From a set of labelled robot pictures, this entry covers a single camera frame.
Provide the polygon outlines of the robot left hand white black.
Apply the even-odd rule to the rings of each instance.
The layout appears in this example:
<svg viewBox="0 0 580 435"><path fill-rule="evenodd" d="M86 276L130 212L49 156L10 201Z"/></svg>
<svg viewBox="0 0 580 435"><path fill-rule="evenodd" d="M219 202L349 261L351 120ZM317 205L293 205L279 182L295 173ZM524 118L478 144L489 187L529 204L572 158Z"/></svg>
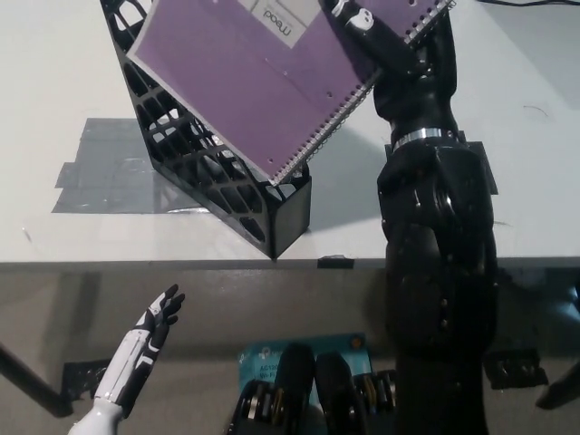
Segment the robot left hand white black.
<svg viewBox="0 0 580 435"><path fill-rule="evenodd" d="M170 327L179 319L185 300L178 285L161 293L123 337L101 378L94 397L119 406L124 418L131 414L148 380Z"/></svg>

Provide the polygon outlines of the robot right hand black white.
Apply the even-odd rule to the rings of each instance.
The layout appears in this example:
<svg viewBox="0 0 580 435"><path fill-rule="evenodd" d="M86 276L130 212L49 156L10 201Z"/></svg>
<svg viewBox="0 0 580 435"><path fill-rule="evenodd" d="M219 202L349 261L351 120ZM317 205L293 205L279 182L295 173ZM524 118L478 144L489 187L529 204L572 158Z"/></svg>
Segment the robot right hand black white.
<svg viewBox="0 0 580 435"><path fill-rule="evenodd" d="M391 141L420 130L459 136L450 101L457 60L450 1L432 1L399 35L358 1L322 1L326 16L382 71L374 84L377 114L390 123Z"/></svg>

